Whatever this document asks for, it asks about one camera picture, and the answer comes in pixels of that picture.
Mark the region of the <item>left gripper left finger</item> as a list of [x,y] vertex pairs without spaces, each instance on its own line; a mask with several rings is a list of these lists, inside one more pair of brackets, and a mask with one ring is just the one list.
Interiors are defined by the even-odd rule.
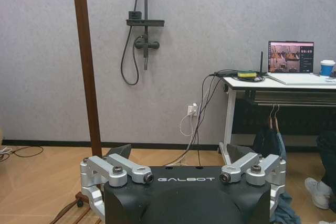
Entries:
[[154,175],[148,166],[136,164],[118,153],[104,157],[86,157],[80,163],[81,193],[88,198],[91,210],[105,221],[103,193],[98,187],[108,183],[120,188],[131,178],[134,183],[148,185],[154,181]]

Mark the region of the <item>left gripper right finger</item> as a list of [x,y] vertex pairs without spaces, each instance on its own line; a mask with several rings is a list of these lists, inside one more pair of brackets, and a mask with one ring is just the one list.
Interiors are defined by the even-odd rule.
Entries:
[[270,216],[279,204],[280,195],[285,192],[286,160],[279,155],[263,157],[249,147],[220,143],[225,165],[221,168],[220,181],[224,184],[237,183],[245,175],[252,186],[270,183]]

